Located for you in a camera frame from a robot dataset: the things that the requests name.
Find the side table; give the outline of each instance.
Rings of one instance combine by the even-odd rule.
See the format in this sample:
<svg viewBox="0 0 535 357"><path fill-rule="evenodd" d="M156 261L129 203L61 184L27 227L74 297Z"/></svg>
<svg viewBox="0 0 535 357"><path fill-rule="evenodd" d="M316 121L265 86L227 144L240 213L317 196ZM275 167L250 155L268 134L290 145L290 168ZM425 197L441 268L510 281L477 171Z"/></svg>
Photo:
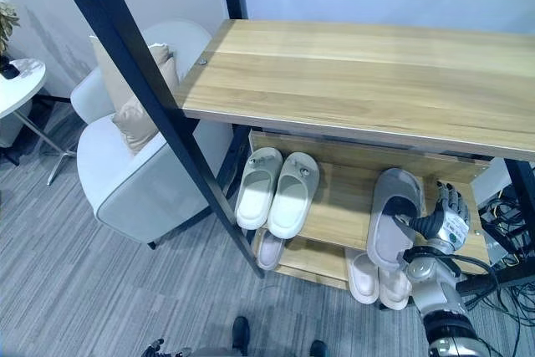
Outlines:
<svg viewBox="0 0 535 357"><path fill-rule="evenodd" d="M0 118L13 113L31 131L39 135L59 153L58 161L54 165L47 180L47 185L50 186L64 158L75 158L76 153L71 150L64 150L40 130L28 117L18 111L19 107L24 105L43 87L46 80L46 67L44 63L36 59L19 59L13 60L11 64L17 67L20 75L14 79L0 77Z"/></svg>

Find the shoe rack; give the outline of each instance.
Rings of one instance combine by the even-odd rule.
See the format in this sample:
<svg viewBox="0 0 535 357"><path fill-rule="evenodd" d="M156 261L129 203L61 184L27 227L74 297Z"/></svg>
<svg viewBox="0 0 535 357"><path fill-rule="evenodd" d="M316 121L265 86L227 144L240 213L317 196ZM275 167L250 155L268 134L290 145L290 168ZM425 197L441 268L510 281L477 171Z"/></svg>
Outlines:
<svg viewBox="0 0 535 357"><path fill-rule="evenodd" d="M433 211L436 181L449 182L463 195L471 211L471 230L461 255L488 263L485 239L470 182L488 162L383 146L251 131L252 150L272 146L288 156L294 151L311 155L319 165L320 180L301 232L286 247L276 272L335 288L348 288L344 248L366 249L375 181L383 170L400 167L424 185L425 209ZM257 253L257 231L253 251ZM467 273L478 267L460 263Z"/></svg>

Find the gray carpet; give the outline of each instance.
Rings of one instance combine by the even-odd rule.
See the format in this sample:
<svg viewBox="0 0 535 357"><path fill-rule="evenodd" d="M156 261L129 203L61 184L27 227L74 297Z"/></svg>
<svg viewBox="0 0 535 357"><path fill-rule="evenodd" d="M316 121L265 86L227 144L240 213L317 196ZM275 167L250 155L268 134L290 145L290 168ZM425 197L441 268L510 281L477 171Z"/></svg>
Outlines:
<svg viewBox="0 0 535 357"><path fill-rule="evenodd" d="M75 145L80 128L70 105L56 105L54 138ZM48 153L38 145L19 167L0 163L0 355L131 357L161 336L165 349L227 346L239 314L254 356L305 356L314 339L332 356L426 355L414 308L380 312L342 290L277 273L258 279L213 216L155 251L102 227L75 161L46 186ZM511 355L512 319L484 307L471 319ZM517 355L534 356L533 339L522 328Z"/></svg>

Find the white slipper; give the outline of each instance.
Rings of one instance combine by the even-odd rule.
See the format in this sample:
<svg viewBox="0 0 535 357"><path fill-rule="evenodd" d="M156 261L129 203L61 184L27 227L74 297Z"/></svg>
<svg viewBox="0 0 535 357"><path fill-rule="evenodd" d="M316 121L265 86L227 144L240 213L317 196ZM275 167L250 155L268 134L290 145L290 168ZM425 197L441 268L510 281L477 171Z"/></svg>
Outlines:
<svg viewBox="0 0 535 357"><path fill-rule="evenodd" d="M243 169L236 202L237 224L256 230L266 222L283 156L275 148L255 150Z"/></svg>
<svg viewBox="0 0 535 357"><path fill-rule="evenodd" d="M389 272L379 268L379 299L389 309L404 309L412 286L403 271Z"/></svg>
<svg viewBox="0 0 535 357"><path fill-rule="evenodd" d="M394 215L420 217L422 203L421 184L408 171L394 168L381 173L375 183L366 244L369 259L379 268L400 269L399 255L412 247L415 232L399 227Z"/></svg>
<svg viewBox="0 0 535 357"><path fill-rule="evenodd" d="M265 231L258 245L257 265L266 271L275 269L283 255L285 242L282 238Z"/></svg>
<svg viewBox="0 0 535 357"><path fill-rule="evenodd" d="M292 238L299 233L318 183L318 164L311 156L294 152L287 158L267 217L267 227L272 234Z"/></svg>
<svg viewBox="0 0 535 357"><path fill-rule="evenodd" d="M372 304L379 297L379 272L366 252L345 248L345 262L348 268L349 291L363 304Z"/></svg>

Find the beige pillow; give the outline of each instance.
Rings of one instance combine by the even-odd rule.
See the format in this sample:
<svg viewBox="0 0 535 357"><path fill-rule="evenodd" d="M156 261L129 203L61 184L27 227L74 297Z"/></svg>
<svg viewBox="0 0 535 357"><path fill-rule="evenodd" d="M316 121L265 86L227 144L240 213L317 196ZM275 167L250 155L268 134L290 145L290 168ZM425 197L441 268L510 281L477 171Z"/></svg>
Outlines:
<svg viewBox="0 0 535 357"><path fill-rule="evenodd" d="M172 93L178 89L175 58L170 57L160 72ZM134 153L139 152L156 135L158 129L135 95L120 108L112 118L123 140Z"/></svg>
<svg viewBox="0 0 535 357"><path fill-rule="evenodd" d="M111 102L114 104L115 111L118 112L134 93L99 39L94 35L90 35L89 38L93 44L94 55L102 71L102 80ZM149 50L158 67L169 58L169 47L163 43L154 43L149 47Z"/></svg>

